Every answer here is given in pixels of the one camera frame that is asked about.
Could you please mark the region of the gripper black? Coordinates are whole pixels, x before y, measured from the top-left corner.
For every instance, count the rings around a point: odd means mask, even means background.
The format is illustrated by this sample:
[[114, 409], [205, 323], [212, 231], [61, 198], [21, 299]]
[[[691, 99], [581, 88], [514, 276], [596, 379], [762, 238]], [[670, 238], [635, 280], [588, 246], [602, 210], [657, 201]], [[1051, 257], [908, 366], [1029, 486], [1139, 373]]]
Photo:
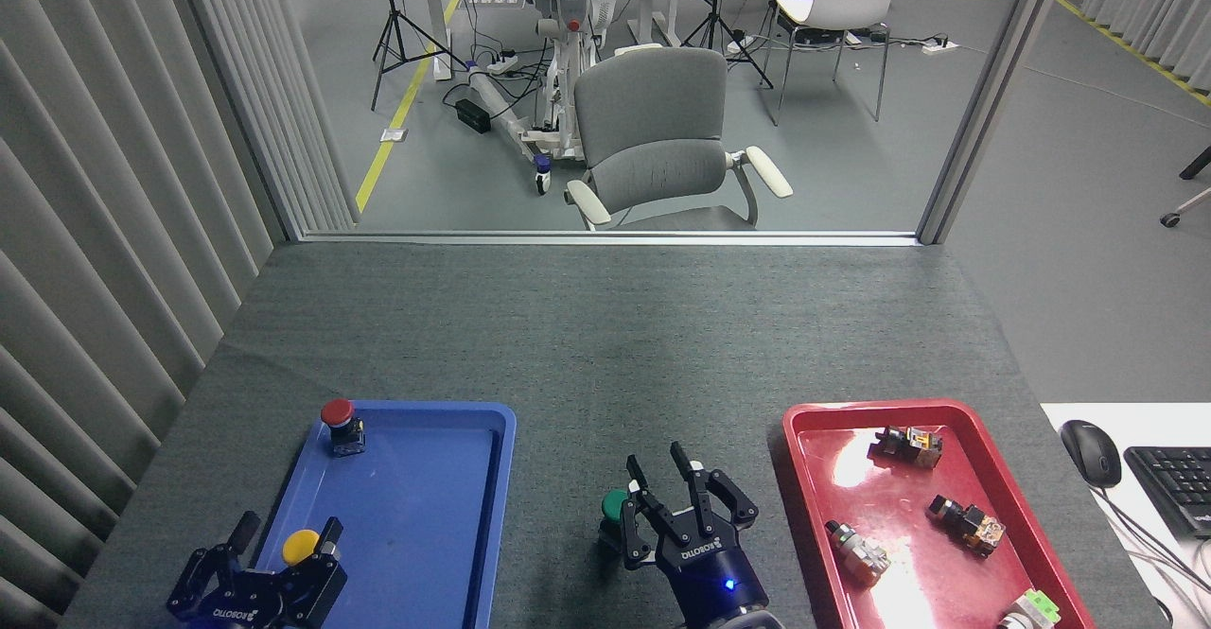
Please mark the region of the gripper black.
[[[761, 510], [721, 469], [706, 469], [691, 461], [679, 441], [670, 444], [670, 454], [691, 496], [691, 511], [699, 534], [683, 544], [683, 530], [672, 511], [648, 487], [639, 461], [630, 454], [626, 470], [633, 485], [620, 507], [624, 565], [631, 571], [654, 564], [668, 579], [688, 628], [710, 628], [748, 610], [765, 608], [768, 594], [740, 547], [737, 530], [747, 528]], [[730, 524], [714, 525], [710, 496], [722, 501]], [[660, 538], [658, 547], [639, 536], [639, 515], [649, 518]]]
[[[241, 572], [239, 556], [260, 524], [256, 511], [245, 511], [225, 542], [193, 551], [167, 599], [177, 621], [190, 628], [285, 628], [308, 612], [331, 611], [348, 581], [337, 549], [344, 531], [339, 519], [328, 518], [318, 533], [303, 528], [289, 534], [279, 574]], [[212, 582], [217, 587], [207, 591]]]

